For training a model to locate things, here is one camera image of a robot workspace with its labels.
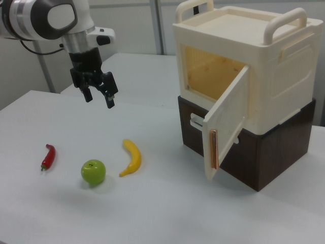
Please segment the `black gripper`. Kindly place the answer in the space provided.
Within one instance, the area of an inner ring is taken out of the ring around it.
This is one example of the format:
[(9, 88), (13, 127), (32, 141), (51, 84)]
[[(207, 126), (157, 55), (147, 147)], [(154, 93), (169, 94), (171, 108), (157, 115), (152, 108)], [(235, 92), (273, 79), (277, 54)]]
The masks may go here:
[(105, 97), (107, 107), (115, 106), (114, 98), (118, 88), (111, 72), (103, 73), (102, 59), (98, 48), (82, 53), (69, 53), (73, 67), (70, 69), (73, 84), (84, 95), (85, 101), (92, 101), (89, 86), (95, 87)]

